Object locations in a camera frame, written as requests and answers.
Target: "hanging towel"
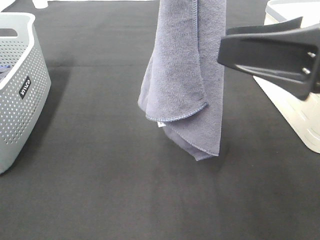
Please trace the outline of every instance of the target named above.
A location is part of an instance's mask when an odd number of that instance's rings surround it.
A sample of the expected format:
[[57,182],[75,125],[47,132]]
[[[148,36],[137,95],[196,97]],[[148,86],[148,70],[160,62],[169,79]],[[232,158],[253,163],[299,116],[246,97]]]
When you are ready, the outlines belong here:
[[160,0],[138,105],[197,161],[219,155],[224,67],[217,58],[225,28],[226,0]]

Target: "gray laundry basket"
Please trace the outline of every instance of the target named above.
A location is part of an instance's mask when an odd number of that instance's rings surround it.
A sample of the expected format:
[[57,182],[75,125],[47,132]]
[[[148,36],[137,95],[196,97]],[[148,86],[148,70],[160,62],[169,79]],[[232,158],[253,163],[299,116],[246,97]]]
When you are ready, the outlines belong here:
[[29,13],[0,13],[0,66],[12,69],[0,82],[0,174],[15,161],[32,132],[51,86],[46,63]]

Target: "black label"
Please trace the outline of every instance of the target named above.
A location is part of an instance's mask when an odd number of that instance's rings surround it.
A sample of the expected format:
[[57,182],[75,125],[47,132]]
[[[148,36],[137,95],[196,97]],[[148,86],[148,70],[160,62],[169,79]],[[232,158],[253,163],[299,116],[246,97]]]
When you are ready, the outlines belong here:
[[29,76],[26,77],[26,80],[24,81],[22,87],[20,88],[20,91],[19,91],[19,95],[22,99],[25,98],[27,92],[28,92],[28,89],[30,88],[30,85],[31,85],[31,80],[29,78]]

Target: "white basket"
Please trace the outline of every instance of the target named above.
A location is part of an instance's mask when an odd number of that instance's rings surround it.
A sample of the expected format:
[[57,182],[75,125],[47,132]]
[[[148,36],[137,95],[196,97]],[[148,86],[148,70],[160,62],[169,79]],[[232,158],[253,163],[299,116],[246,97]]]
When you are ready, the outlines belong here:
[[[0,36],[0,66],[13,67],[0,82],[0,174],[26,143],[51,86],[34,21],[29,13],[0,13],[0,29],[17,33],[15,37]],[[21,92],[27,79],[29,87]]]

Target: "black fabric surface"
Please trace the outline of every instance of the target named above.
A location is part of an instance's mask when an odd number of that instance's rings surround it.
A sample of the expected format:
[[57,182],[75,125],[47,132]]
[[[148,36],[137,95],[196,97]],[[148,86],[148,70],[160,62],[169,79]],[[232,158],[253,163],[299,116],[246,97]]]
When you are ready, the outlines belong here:
[[[228,27],[267,0],[228,0]],[[158,1],[17,0],[52,80],[0,176],[0,240],[317,240],[320,156],[251,76],[225,71],[221,155],[196,162],[137,106]]]

